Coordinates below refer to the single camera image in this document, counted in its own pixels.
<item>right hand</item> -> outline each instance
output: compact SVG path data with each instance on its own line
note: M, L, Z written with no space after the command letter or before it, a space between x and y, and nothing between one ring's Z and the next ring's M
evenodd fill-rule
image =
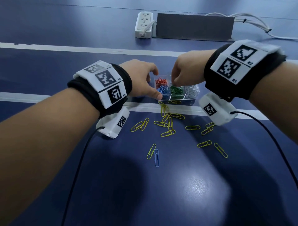
M190 51L178 56L172 69L172 84L192 86L204 82L204 68L214 52L215 49Z

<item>forearm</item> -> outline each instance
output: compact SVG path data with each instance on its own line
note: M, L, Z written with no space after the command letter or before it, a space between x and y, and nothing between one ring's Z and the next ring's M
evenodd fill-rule
M51 182L98 117L80 92L68 88L0 123L0 225Z
M298 143L298 65L282 63L257 84L249 101Z

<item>clear plastic container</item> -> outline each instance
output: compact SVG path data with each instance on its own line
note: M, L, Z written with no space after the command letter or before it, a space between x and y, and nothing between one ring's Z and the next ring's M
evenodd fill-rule
M156 84L156 80L159 78L165 79L167 84ZM171 76L170 75L161 75L155 78L154 86L158 89L160 86L168 85L169 94L162 94L162 102L165 104L183 104L183 105L193 105L200 90L198 85L194 86L181 86L183 93L181 94L172 94L171 93Z

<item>power strip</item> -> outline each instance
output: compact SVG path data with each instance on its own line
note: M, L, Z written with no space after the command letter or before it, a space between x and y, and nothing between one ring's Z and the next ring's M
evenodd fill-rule
M134 35L136 38L151 38L152 37L152 24L153 13L151 12L139 12L136 20L136 26L134 28Z

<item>white cable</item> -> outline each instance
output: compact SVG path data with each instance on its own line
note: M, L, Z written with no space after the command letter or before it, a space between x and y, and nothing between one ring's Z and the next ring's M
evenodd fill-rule
M144 34L145 34L145 32L154 24L154 23L156 23L156 21L155 20L153 20L151 23L149 23L148 24L148 26L145 28L145 30L144 30L144 32L142 33L142 37L144 37Z
M254 26L256 26L256 27L264 30L265 33L267 33L269 36L271 36L273 38L286 39L286 40L298 40L298 38L280 37L280 36L275 36L275 35L269 34L269 32L272 31L272 29L262 19L260 19L257 16L254 16L254 15L252 15L250 13L234 13L234 14L231 14L229 16L224 15L222 13L208 13L205 16L209 16L209 15L221 15L221 16L225 16L225 17L234 17L235 18L234 22L241 22L241 23L252 24L252 25L254 25ZM237 18L236 19L236 17L253 17L253 18L257 19L259 22L258 21L254 21L254 20L249 20L249 19L246 19L246 18Z

